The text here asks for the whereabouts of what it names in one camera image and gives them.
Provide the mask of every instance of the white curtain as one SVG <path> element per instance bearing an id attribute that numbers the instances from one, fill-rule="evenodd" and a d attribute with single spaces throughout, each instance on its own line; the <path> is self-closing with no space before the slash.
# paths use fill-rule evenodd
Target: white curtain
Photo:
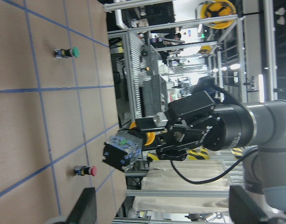
<path id="1" fill-rule="evenodd" d="M 175 161 L 175 167 L 187 179 L 201 181 L 221 174 L 224 169 L 220 160 Z M 170 161 L 153 161 L 142 180 L 142 190 L 203 190 L 229 191 L 227 177 L 215 182 L 194 185 L 186 182 L 173 170 Z M 228 211 L 227 198 L 206 197 L 157 197 L 136 196 L 136 211 L 151 210 L 168 213 L 213 213 Z"/>

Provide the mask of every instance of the black cable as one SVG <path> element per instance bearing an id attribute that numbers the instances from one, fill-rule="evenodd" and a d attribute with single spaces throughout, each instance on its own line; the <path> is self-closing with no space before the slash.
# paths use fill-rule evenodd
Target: black cable
<path id="1" fill-rule="evenodd" d="M 120 129 L 123 129 L 123 130 L 125 130 L 125 131 L 129 131 L 129 130 L 130 130 L 130 129 L 124 128 L 124 127 L 121 127 Z"/>
<path id="2" fill-rule="evenodd" d="M 130 186 L 130 187 L 139 187 L 139 185 L 131 185 L 131 184 L 127 184 L 127 186 Z"/>
<path id="3" fill-rule="evenodd" d="M 141 186 L 141 184 L 139 182 L 135 181 L 134 177 L 132 177 L 132 176 L 129 176 L 129 177 L 137 184 L 137 186 Z"/>
<path id="4" fill-rule="evenodd" d="M 253 13 L 243 13 L 243 16 L 244 16 L 244 15 L 256 15 L 256 14 L 262 14 L 262 13 L 264 13 L 263 10 L 261 10 L 261 11 L 259 11 L 259 12 L 253 12 Z"/>
<path id="5" fill-rule="evenodd" d="M 220 88 L 220 87 L 218 87 L 218 86 L 215 86 L 215 90 L 217 90 L 217 91 L 223 93 L 224 95 L 226 95 L 227 97 L 229 97 L 229 98 L 233 101 L 233 103 L 234 103 L 235 105 L 238 105 L 238 106 L 240 106 L 240 107 L 242 107 L 242 108 L 245 108 L 245 107 L 240 103 L 240 101 L 238 101 L 236 98 L 234 98 L 234 97 L 233 97 L 229 92 L 227 92 L 225 89 L 222 89 L 222 88 Z"/>
<path id="6" fill-rule="evenodd" d="M 201 218 L 204 222 L 207 223 L 207 220 L 204 217 L 200 216 L 199 218 Z"/>
<path id="7" fill-rule="evenodd" d="M 220 178 L 224 177 L 227 173 L 229 173 L 234 167 L 236 167 L 241 161 L 243 161 L 245 158 L 247 158 L 249 155 L 255 153 L 257 151 L 257 147 L 254 147 L 253 150 L 250 150 L 249 152 L 247 152 L 245 155 L 243 155 L 241 158 L 239 158 L 231 167 L 229 167 L 227 170 L 225 170 L 223 173 L 221 173 L 220 175 L 214 177 L 214 178 L 211 178 L 211 179 L 208 179 L 208 180 L 204 180 L 204 181 L 191 181 L 187 178 L 185 178 L 177 169 L 176 167 L 174 166 L 173 164 L 173 161 L 171 160 L 171 165 L 172 165 L 172 168 L 175 170 L 175 172 L 182 178 L 184 179 L 185 181 L 191 183 L 191 184 L 205 184 L 205 183 L 211 183 L 211 182 L 214 182 L 216 180 L 219 180 Z"/>

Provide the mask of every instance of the black machine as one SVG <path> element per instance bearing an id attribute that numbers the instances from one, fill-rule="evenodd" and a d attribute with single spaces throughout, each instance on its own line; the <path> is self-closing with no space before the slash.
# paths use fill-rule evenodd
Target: black machine
<path id="1" fill-rule="evenodd" d="M 97 218 L 95 188 L 83 189 L 76 204 L 65 221 L 53 224 L 94 224 Z"/>
<path id="2" fill-rule="evenodd" d="M 217 91 L 224 94 L 223 103 L 215 98 Z M 151 132 L 160 134 L 146 145 Z M 104 162 L 121 171 L 130 168 L 141 151 L 155 149 L 160 160 L 183 161 L 187 149 L 199 146 L 217 151 L 257 145 L 256 153 L 244 163 L 246 189 L 264 194 L 271 207 L 286 211 L 284 100 L 241 104 L 214 85 L 212 77 L 203 77 L 191 96 L 169 103 L 165 113 L 136 119 L 136 127 L 124 133 L 135 137 L 129 141 L 137 145 L 134 151 L 129 146 L 122 149 L 119 141 L 108 141 L 104 148 Z"/>

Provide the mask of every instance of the blue tape line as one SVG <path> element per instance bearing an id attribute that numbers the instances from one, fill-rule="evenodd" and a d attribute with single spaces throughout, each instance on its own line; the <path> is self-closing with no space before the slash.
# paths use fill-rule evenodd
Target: blue tape line
<path id="1" fill-rule="evenodd" d="M 45 171 L 47 168 L 49 168 L 51 166 L 51 163 L 42 167 L 41 169 L 37 170 L 36 172 L 30 174 L 29 176 L 23 178 L 22 180 L 18 181 L 17 183 L 15 183 L 14 185 L 12 185 L 9 188 L 6 188 L 5 190 L 3 190 L 2 192 L 0 192 L 0 197 L 2 197 L 3 195 L 5 195 L 6 193 L 8 193 L 9 191 L 12 191 L 13 189 L 17 188 L 18 186 L 20 186 L 21 184 L 23 184 L 24 182 L 28 181 L 29 179 L 31 179 L 32 177 L 40 174 L 41 172 Z"/>
<path id="2" fill-rule="evenodd" d="M 65 26 L 65 25 L 63 25 L 63 24 L 61 24 L 61 23 L 58 23 L 58 22 L 56 22 L 56 21 L 54 21 L 54 20 L 51 20 L 51 19 L 49 19 L 49 18 L 47 18 L 47 17 L 45 17 L 45 16 L 43 16 L 43 15 L 37 13 L 37 12 L 34 12 L 34 11 L 28 9 L 27 7 L 20 6 L 20 5 L 18 5 L 17 3 L 14 3 L 14 2 L 12 2 L 12 1 L 10 1 L 10 0 L 2 0 L 2 1 L 5 2 L 5 3 L 8 3 L 8 4 L 12 5 L 12 6 L 15 6 L 15 7 L 17 7 L 17 8 L 20 8 L 20 9 L 22 9 L 22 10 L 25 10 L 25 11 L 27 11 L 28 13 L 33 14 L 33 15 L 35 15 L 35 16 L 38 16 L 39 18 L 42 18 L 42 19 L 44 19 L 44 20 L 46 20 L 46 21 L 48 21 L 48 22 L 51 22 L 51 23 L 53 23 L 53 24 L 55 24 L 55 25 L 57 25 L 57 26 L 59 26 L 59 27 L 62 27 L 62 28 L 67 29 L 67 30 L 69 30 L 69 31 L 71 31 L 71 32 L 74 32 L 75 34 L 78 34 L 78 35 L 80 35 L 80 36 L 82 36 L 82 37 L 84 37 L 84 38 L 86 38 L 86 39 L 88 39 L 88 40 L 91 40 L 91 41 L 93 41 L 93 42 L 95 42 L 95 43 L 98 43 L 98 44 L 100 44 L 100 45 L 102 45 L 102 46 L 104 46 L 104 47 L 109 48 L 108 45 L 106 45 L 106 44 L 104 44 L 104 43 L 102 43 L 102 42 L 99 42 L 99 41 L 97 41 L 97 40 L 95 40 L 95 39 L 92 39 L 92 38 L 90 38 L 89 36 L 86 36 L 86 35 L 84 35 L 84 34 L 78 32 L 78 31 L 76 31 L 76 30 L 74 30 L 74 29 L 71 29 L 71 28 L 69 28 L 69 27 L 67 27 L 67 26 Z"/>
<path id="3" fill-rule="evenodd" d="M 112 173 L 115 171 L 115 169 L 113 169 L 110 174 L 105 178 L 105 180 L 101 183 L 101 185 L 96 189 L 96 193 L 102 188 L 102 186 L 105 184 L 105 182 L 107 182 L 107 180 L 111 177 Z"/>
<path id="4" fill-rule="evenodd" d="M 92 25 L 92 18 L 91 18 L 91 11 L 90 11 L 90 3 L 87 0 L 87 8 L 88 8 L 88 15 L 89 15 L 89 23 L 90 23 L 90 30 L 91 30 L 91 37 L 94 39 L 94 33 L 93 33 L 93 25 Z M 95 50 L 95 45 L 93 43 L 93 52 L 94 52 L 94 60 L 95 60 L 95 64 L 96 64 L 96 72 L 97 72 L 97 77 L 98 77 L 98 84 L 100 85 L 100 74 L 98 71 L 98 63 L 97 63 L 97 55 L 96 55 L 96 50 Z M 101 90 L 99 89 L 100 92 L 100 105 L 101 105 L 101 110 L 102 110 L 102 118 L 103 118 L 103 126 L 104 128 L 106 128 L 106 123 L 105 123 L 105 116 L 104 116 L 104 106 L 103 106 L 103 102 L 101 100 Z M 113 191 L 113 198 L 114 198 L 114 207 L 115 207 L 115 211 L 117 211 L 117 207 L 116 207 L 116 196 L 115 196 L 115 190 L 114 190 L 114 183 L 113 183 L 113 179 L 112 179 L 112 173 L 114 172 L 114 170 L 112 170 L 110 172 L 110 177 L 111 177 L 111 183 L 112 183 L 112 191 Z M 98 192 L 98 190 L 100 189 L 100 187 L 102 187 L 102 185 L 107 181 L 108 177 L 105 179 L 105 181 L 99 186 L 99 188 L 96 190 L 96 192 Z"/>
<path id="5" fill-rule="evenodd" d="M 87 0 L 87 8 L 88 8 L 88 15 L 89 15 L 89 23 L 90 23 L 90 31 L 91 31 L 91 37 L 94 38 L 94 33 L 93 33 L 93 26 L 92 26 L 92 18 L 91 18 L 91 11 L 90 11 L 90 3 Z M 96 55 L 96 50 L 95 50 L 95 45 L 93 43 L 93 53 L 94 53 L 94 60 L 95 60 L 95 64 L 96 64 L 96 74 L 97 74 L 97 78 L 98 78 L 98 85 L 100 85 L 100 73 L 98 70 L 98 62 L 97 62 L 97 55 Z M 101 111 L 102 111 L 102 122 L 103 122 L 103 126 L 104 129 L 106 128 L 106 123 L 105 123 L 105 113 L 104 113 L 104 106 L 103 106 L 103 102 L 101 100 L 101 90 L 99 89 L 99 93 L 100 93 L 100 105 L 101 105 Z"/>
<path id="6" fill-rule="evenodd" d="M 35 47 L 34 47 L 34 43 L 33 43 L 33 36 L 32 36 L 32 32 L 31 32 L 31 24 L 30 24 L 30 20 L 29 20 L 29 14 L 27 12 L 26 0 L 23 0 L 23 3 L 24 3 L 24 6 L 25 6 L 26 21 L 27 21 L 29 38 L 30 38 L 30 44 L 31 44 L 32 56 L 33 56 L 33 63 L 34 63 L 34 68 L 35 68 L 35 74 L 36 74 L 36 79 L 37 79 L 37 86 L 40 89 L 40 87 L 41 87 L 41 85 L 40 85 L 40 78 L 39 78 L 39 72 L 38 72 L 38 67 L 37 67 L 37 60 L 36 60 Z M 50 138 L 49 138 L 47 123 L 46 123 L 45 109 L 44 109 L 43 97 L 42 97 L 42 92 L 41 91 L 39 91 L 39 97 L 40 97 L 41 110 L 42 110 L 42 113 L 43 113 L 43 123 L 44 123 L 44 129 L 45 129 L 45 135 L 46 135 L 46 139 L 47 139 L 47 144 L 48 144 L 49 156 L 50 156 L 50 161 L 52 162 L 53 158 L 52 158 L 52 153 L 51 153 L 51 148 L 50 148 Z M 59 194 L 58 194 L 58 189 L 57 189 L 57 181 L 56 181 L 56 175 L 55 175 L 54 166 L 51 166 L 51 169 L 52 169 L 52 176 L 53 176 L 54 188 L 55 188 L 55 193 L 56 193 L 58 212 L 59 212 L 59 215 L 61 215 L 62 212 L 61 212 L 61 207 L 60 207 L 60 200 L 59 200 Z"/>
<path id="7" fill-rule="evenodd" d="M 84 90 L 96 88 L 111 88 L 113 85 L 100 85 L 100 86 L 73 86 L 73 87 L 49 87 L 49 88 L 29 88 L 29 89 L 9 89 L 0 90 L 0 93 L 21 93 L 21 92 L 49 92 L 49 91 L 63 91 L 63 90 Z"/>
<path id="8" fill-rule="evenodd" d="M 65 0 L 63 0 L 63 7 L 64 7 L 64 14 L 65 14 L 66 25 L 67 25 L 67 27 L 69 27 L 68 16 L 67 16 L 67 8 L 66 8 Z M 69 30 L 67 30 L 67 34 L 68 34 L 68 42 L 69 42 L 70 48 L 72 48 L 72 39 L 71 39 Z M 77 70 L 76 70 L 76 64 L 75 64 L 74 58 L 72 58 L 72 67 L 73 67 L 73 74 L 74 74 L 74 80 L 76 82 L 76 86 L 79 86 L 79 84 L 78 84 L 78 77 L 77 77 Z M 78 89 L 77 89 L 77 96 L 78 96 L 78 105 L 79 105 L 79 113 L 80 113 L 80 118 L 81 118 L 83 139 L 84 139 L 84 144 L 85 144 L 86 161 L 87 161 L 87 166 L 90 166 L 88 149 L 87 149 L 87 144 L 86 144 L 86 135 L 85 135 L 85 126 L 84 126 L 83 112 L 82 112 L 82 106 L 81 106 L 81 99 L 80 99 L 80 95 L 79 95 L 79 90 Z M 92 183 L 92 178 L 91 177 L 89 177 L 89 182 L 90 182 L 90 186 L 92 187 L 93 183 Z"/>
<path id="9" fill-rule="evenodd" d="M 112 183 L 112 191 L 113 191 L 113 198 L 114 198 L 114 207 L 115 207 L 115 212 L 117 212 L 116 196 L 115 196 L 115 190 L 114 190 L 113 175 L 111 175 L 111 183 Z"/>
<path id="10" fill-rule="evenodd" d="M 107 130 L 99 133 L 98 135 L 94 136 L 93 138 L 91 138 L 90 140 L 87 141 L 87 144 L 91 141 L 93 141 L 94 139 L 98 138 L 99 136 L 101 136 L 102 134 L 106 133 L 107 131 L 111 130 L 113 127 L 115 127 L 118 124 L 115 124 L 111 127 L 109 127 Z M 69 151 L 68 153 L 62 155 L 61 157 L 57 158 L 56 160 L 54 160 L 53 162 L 49 163 L 48 165 L 42 167 L 41 169 L 37 170 L 36 172 L 30 174 L 29 176 L 23 178 L 22 180 L 18 181 L 17 183 L 15 183 L 14 185 L 10 186 L 9 188 L 3 190 L 2 192 L 0 192 L 0 197 L 2 197 L 3 195 L 5 195 L 6 193 L 8 193 L 9 191 L 12 191 L 13 189 L 17 188 L 18 186 L 20 186 L 21 184 L 23 184 L 24 182 L 28 181 L 29 179 L 31 179 L 32 177 L 40 174 L 41 172 L 45 171 L 47 168 L 49 168 L 50 166 L 53 166 L 54 164 L 56 164 L 57 162 L 61 161 L 62 159 L 64 159 L 65 157 L 69 156 L 70 154 L 76 152 L 78 149 L 82 148 L 85 144 L 81 144 L 80 146 L 74 148 L 73 150 Z"/>

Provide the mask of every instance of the green push button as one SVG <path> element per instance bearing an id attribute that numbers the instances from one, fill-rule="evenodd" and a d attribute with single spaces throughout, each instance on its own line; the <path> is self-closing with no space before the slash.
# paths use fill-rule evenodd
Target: green push button
<path id="1" fill-rule="evenodd" d="M 79 49 L 77 47 L 73 47 L 72 54 L 75 57 L 79 57 Z"/>

